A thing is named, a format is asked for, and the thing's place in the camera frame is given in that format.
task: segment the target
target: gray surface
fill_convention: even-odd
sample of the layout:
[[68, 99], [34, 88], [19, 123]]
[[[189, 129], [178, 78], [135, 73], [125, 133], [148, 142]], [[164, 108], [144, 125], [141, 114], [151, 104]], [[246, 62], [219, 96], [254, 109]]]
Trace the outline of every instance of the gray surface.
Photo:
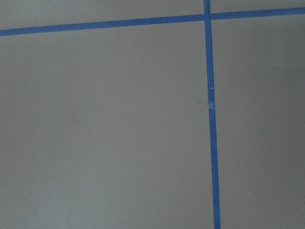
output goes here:
[[213, 13], [297, 7], [305, 7], [305, 0], [211, 0]]
[[202, 0], [1, 0], [0, 29], [199, 13]]
[[212, 228], [203, 28], [0, 38], [0, 228]]
[[213, 22], [223, 229], [305, 228], [304, 28]]

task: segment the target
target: blue tape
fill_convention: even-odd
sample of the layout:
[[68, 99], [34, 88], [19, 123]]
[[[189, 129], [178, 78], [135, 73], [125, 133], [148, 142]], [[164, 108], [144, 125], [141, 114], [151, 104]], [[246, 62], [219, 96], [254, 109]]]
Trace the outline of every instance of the blue tape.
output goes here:
[[255, 17], [297, 15], [297, 14], [305, 14], [305, 7], [281, 9], [281, 10], [254, 10], [254, 11], [241, 11], [241, 12], [228, 12], [228, 13], [212, 13], [211, 20], [255, 18]]
[[29, 28], [21, 28], [21, 29], [0, 30], [0, 36], [11, 36], [11, 35], [20, 35], [20, 34], [42, 33], [42, 32], [72, 31], [72, 30], [90, 30], [90, 29], [125, 27], [125, 26], [136, 26], [136, 25], [167, 24], [167, 23], [190, 22], [190, 21], [203, 21], [203, 14], [120, 20], [120, 21], [101, 21], [101, 22], [89, 22], [89, 23], [79, 23], [79, 24], [51, 25], [51, 26], [39, 26], [39, 27], [29, 27]]
[[214, 87], [214, 64], [212, 23], [210, 18], [210, 0], [204, 0], [204, 27], [205, 27], [205, 50], [206, 69], [208, 84], [209, 122], [210, 122], [210, 144], [212, 165], [212, 188], [213, 188], [213, 218], [214, 228], [220, 229], [220, 201], [219, 201], [219, 177], [218, 177], [218, 155], [217, 155], [217, 133], [216, 133], [216, 110], [215, 110], [215, 87]]

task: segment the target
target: blue stripe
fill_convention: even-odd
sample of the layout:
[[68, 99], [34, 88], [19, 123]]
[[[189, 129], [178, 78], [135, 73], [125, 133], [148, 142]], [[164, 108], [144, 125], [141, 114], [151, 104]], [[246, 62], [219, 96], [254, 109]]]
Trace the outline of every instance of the blue stripe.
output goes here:
[[228, 12], [228, 13], [212, 13], [211, 20], [255, 18], [255, 17], [297, 15], [297, 14], [305, 14], [305, 7], [281, 9], [281, 10], [254, 10], [254, 11], [241, 11], [241, 12]]
[[220, 229], [220, 201], [219, 201], [219, 177], [217, 156], [217, 133], [216, 133], [216, 110], [215, 110], [215, 86], [214, 86], [214, 64], [212, 23], [210, 18], [211, 5], [209, 0], [204, 0], [204, 26], [205, 26], [205, 49], [208, 83], [209, 122], [210, 122], [210, 144], [212, 164], [212, 188], [213, 188], [213, 217], [214, 228]]
[[120, 20], [120, 21], [101, 21], [101, 22], [89, 22], [89, 23], [79, 23], [79, 24], [51, 25], [51, 26], [39, 26], [39, 27], [29, 27], [29, 28], [21, 28], [21, 29], [0, 30], [0, 36], [11, 36], [11, 35], [20, 35], [20, 34], [42, 33], [42, 32], [72, 31], [72, 30], [91, 30], [91, 29], [101, 29], [101, 28], [167, 24], [167, 23], [203, 21], [203, 20], [204, 20], [203, 14], [195, 14], [195, 15], [144, 18], [144, 19]]

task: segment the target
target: vertical blue line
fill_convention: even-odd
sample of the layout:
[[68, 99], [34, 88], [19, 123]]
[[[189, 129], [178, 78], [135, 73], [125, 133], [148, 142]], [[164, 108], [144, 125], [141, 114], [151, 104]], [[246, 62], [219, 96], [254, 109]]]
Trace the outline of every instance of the vertical blue line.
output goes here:
[[220, 203], [219, 203], [219, 178], [218, 178], [218, 156], [217, 156], [217, 134], [216, 134], [216, 110], [215, 110], [215, 86], [214, 86], [214, 64], [213, 43], [211, 23], [210, 0], [204, 0], [204, 27], [205, 27], [205, 50], [206, 69], [208, 83], [209, 122], [210, 122], [210, 144], [212, 164], [212, 187], [213, 187], [213, 217], [214, 229], [220, 229]]

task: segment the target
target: gray floor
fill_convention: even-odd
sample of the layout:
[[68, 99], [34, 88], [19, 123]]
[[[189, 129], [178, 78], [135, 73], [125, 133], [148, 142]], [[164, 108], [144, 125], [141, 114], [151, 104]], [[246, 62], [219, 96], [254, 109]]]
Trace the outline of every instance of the gray floor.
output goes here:
[[[0, 29], [201, 13], [4, 0]], [[212, 26], [222, 228], [304, 229], [305, 15]], [[1, 37], [0, 228], [212, 229], [205, 61], [204, 22]]]

